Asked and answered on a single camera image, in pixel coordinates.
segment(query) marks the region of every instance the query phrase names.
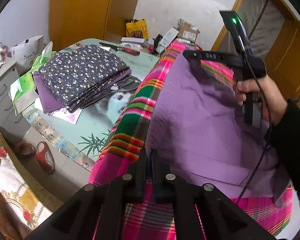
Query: red slipper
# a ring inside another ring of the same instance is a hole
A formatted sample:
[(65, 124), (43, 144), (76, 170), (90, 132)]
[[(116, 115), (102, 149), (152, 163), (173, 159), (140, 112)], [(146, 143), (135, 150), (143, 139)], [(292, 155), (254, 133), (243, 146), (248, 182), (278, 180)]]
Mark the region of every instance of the red slipper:
[(16, 145), (13, 152), (20, 156), (31, 157), (35, 155), (35, 147), (30, 143), (21, 142)]
[(35, 157), (37, 158), (37, 161), (40, 164), (41, 168), (48, 174), (53, 173), (55, 162), (48, 144), (46, 142), (39, 142), (37, 144), (36, 150), (37, 153)]

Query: white wall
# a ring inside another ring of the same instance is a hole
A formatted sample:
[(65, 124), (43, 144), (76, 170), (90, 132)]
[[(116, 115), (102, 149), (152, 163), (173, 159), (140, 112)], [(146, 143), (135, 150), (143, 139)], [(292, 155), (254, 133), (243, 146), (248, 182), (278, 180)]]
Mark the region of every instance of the white wall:
[(164, 35), (179, 18), (199, 27), (196, 43), (211, 49), (223, 21), (219, 10), (231, 9), (236, 0), (138, 0), (134, 18), (146, 19), (150, 38)]
[(0, 42), (12, 47), (36, 35), (49, 42), (49, 0), (10, 0), (0, 14)]

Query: silver screw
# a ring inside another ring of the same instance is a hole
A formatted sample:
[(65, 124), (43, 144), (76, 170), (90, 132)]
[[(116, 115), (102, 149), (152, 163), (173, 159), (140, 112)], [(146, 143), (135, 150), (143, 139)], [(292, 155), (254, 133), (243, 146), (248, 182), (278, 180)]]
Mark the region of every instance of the silver screw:
[(132, 179), (132, 175), (127, 173), (127, 174), (122, 175), (122, 178), (124, 180), (130, 180), (130, 179)]
[(169, 173), (169, 174), (166, 175), (167, 180), (174, 180), (175, 178), (176, 178), (176, 176), (172, 173)]
[(93, 184), (86, 184), (86, 185), (83, 187), (83, 189), (84, 189), (85, 191), (92, 191), (95, 187), (96, 187), (96, 186), (93, 185)]
[(203, 188), (204, 188), (205, 191), (212, 191), (214, 187), (213, 187), (212, 184), (207, 183), (207, 184), (203, 185)]

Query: wooden cabinet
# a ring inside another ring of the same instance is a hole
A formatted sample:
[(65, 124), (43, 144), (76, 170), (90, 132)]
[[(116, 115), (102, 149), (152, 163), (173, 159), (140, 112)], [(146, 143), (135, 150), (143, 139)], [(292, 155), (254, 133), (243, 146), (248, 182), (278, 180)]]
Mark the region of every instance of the wooden cabinet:
[(59, 51), (86, 38), (119, 41), (138, 0), (50, 0), (49, 36)]

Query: green packaging bag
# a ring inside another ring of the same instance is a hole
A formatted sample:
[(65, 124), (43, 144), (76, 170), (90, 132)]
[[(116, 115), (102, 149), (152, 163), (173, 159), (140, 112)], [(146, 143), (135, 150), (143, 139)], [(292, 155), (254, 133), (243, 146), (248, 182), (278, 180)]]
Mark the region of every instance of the green packaging bag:
[(13, 101), (13, 107), (16, 114), (21, 113), (38, 98), (32, 73), (38, 71), (38, 69), (43, 64), (47, 63), (49, 58), (55, 54), (55, 51), (52, 51), (52, 45), (51, 41), (44, 48), (42, 54), (35, 59), (31, 69), (11, 84), (10, 98)]

